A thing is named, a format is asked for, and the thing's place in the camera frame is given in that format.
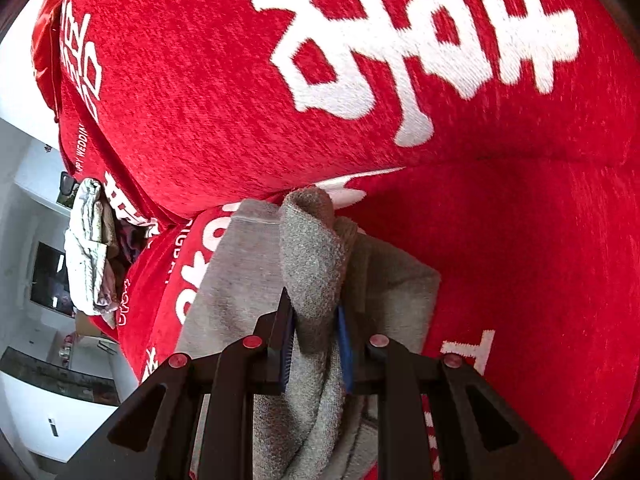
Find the pale striped cloth pile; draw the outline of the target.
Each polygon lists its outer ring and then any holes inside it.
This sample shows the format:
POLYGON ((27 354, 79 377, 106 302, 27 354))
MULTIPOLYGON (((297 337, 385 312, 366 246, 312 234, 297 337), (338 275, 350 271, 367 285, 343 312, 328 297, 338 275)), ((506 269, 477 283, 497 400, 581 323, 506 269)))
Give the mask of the pale striped cloth pile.
POLYGON ((64 249, 75 308, 114 328, 119 296, 110 260, 118 256, 119 248, 112 210, 96 179, 84 179, 78 186, 64 249))

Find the dark wall screen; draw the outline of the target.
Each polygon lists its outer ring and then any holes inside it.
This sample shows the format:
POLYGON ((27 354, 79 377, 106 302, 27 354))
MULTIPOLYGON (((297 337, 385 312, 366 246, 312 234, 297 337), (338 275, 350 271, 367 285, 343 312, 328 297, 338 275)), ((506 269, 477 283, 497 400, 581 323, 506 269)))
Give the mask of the dark wall screen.
POLYGON ((38 243, 29 299, 70 318, 75 316, 64 252, 38 243))

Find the red wedding blanket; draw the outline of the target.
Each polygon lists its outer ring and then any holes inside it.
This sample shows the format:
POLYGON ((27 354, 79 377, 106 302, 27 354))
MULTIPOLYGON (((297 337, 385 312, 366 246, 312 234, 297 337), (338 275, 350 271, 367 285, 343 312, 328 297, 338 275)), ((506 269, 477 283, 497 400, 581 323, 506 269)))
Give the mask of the red wedding blanket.
POLYGON ((151 231, 108 333, 171 355, 232 211, 315 184, 440 275, 455 351, 578 479, 639 411, 639 62, 599 0, 44 0, 70 174, 151 231))

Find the white cabinet with dark top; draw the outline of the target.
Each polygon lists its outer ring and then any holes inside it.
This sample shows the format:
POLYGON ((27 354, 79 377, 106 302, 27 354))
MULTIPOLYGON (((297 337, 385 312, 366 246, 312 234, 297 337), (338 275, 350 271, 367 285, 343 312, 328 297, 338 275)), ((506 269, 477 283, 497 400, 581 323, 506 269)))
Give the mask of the white cabinet with dark top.
POLYGON ((66 463, 119 407, 110 378, 82 374, 6 348, 1 392, 29 449, 66 463))

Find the grey knit garment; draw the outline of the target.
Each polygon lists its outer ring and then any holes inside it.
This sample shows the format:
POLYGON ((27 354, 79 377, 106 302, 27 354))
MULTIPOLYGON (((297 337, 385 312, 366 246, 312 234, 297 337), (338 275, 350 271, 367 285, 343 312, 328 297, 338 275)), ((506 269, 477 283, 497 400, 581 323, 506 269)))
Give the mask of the grey knit garment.
POLYGON ((378 404, 345 390, 335 309, 369 315, 379 332, 419 352, 438 286, 435 270, 337 216, 320 188, 292 192, 281 205, 244 200, 177 348, 194 358, 224 350, 288 295, 297 316, 291 375, 280 396, 254 402, 254 477, 360 479, 378 452, 378 404))

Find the dark plaid garment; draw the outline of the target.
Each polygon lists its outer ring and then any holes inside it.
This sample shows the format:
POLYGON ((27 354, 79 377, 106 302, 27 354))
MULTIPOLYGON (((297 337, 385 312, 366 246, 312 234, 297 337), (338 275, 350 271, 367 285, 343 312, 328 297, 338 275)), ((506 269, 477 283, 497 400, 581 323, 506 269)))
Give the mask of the dark plaid garment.
POLYGON ((123 280, 146 247, 146 229, 144 226, 134 226, 126 220, 117 220, 115 233, 118 254, 110 263, 116 278, 123 280))

